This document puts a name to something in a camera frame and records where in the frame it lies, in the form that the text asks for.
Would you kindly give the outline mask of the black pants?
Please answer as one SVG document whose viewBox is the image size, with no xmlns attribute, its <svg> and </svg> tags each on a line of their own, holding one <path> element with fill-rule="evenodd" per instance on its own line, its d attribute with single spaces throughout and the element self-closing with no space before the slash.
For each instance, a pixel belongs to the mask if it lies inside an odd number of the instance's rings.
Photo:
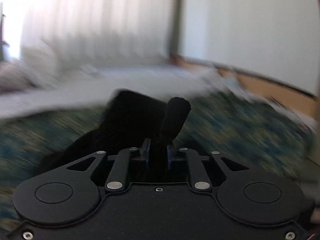
<svg viewBox="0 0 320 240">
<path fill-rule="evenodd" d="M 103 112 L 97 128 L 73 141 L 65 150 L 41 161 L 38 174 L 66 165 L 89 154 L 117 154 L 141 147 L 145 139 L 169 145 L 177 137 L 191 110 L 184 98 L 164 102 L 131 90 L 117 90 Z"/>
</svg>

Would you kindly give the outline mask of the teal paisley bedspread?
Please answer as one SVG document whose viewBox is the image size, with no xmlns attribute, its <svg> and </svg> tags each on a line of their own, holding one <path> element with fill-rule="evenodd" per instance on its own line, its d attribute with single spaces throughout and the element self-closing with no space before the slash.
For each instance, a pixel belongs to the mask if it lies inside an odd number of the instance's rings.
<svg viewBox="0 0 320 240">
<path fill-rule="evenodd" d="M 200 153 L 219 151 L 287 178 L 298 176 L 315 138 L 309 126 L 267 103 L 232 93 L 197 96 L 190 103 L 176 146 Z M 89 136 L 90 145 L 101 141 L 95 133 L 110 109 L 108 103 L 1 120 L 2 233 L 11 232 L 20 222 L 12 204 L 17 185 L 66 160 L 67 147 L 81 136 Z"/>
</svg>

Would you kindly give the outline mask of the white bed sheet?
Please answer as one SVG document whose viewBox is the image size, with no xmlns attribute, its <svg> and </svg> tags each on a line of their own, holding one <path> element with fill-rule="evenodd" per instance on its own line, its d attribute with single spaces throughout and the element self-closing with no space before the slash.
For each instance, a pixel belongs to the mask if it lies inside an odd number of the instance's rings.
<svg viewBox="0 0 320 240">
<path fill-rule="evenodd" d="M 120 89 L 128 89 L 157 99 L 192 96 L 226 87 L 213 67 L 193 70 L 181 67 L 138 66 L 110 68 L 96 77 L 68 80 L 52 89 L 34 88 L 1 95 L 1 118 L 14 118 L 55 109 L 106 105 Z"/>
</svg>

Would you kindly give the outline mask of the white sheer curtain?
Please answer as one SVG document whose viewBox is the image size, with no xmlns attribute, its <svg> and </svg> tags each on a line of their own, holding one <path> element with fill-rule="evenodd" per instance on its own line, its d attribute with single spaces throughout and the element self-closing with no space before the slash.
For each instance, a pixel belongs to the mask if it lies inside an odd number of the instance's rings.
<svg viewBox="0 0 320 240">
<path fill-rule="evenodd" d="M 65 61 L 169 56 L 176 0 L 2 0 L 14 56 L 42 41 Z"/>
</svg>

